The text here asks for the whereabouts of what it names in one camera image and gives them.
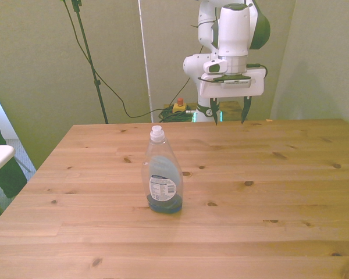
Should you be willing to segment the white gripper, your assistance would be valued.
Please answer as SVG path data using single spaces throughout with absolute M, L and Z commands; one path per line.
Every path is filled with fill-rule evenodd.
M 252 96 L 260 96 L 264 91 L 265 69 L 247 69 L 237 77 L 223 74 L 204 73 L 199 77 L 198 92 L 203 98 L 210 98 L 210 109 L 215 124 L 218 125 L 219 104 L 217 98 L 231 98 L 244 96 L 244 106 L 241 112 L 241 124 L 243 124 L 250 111 Z

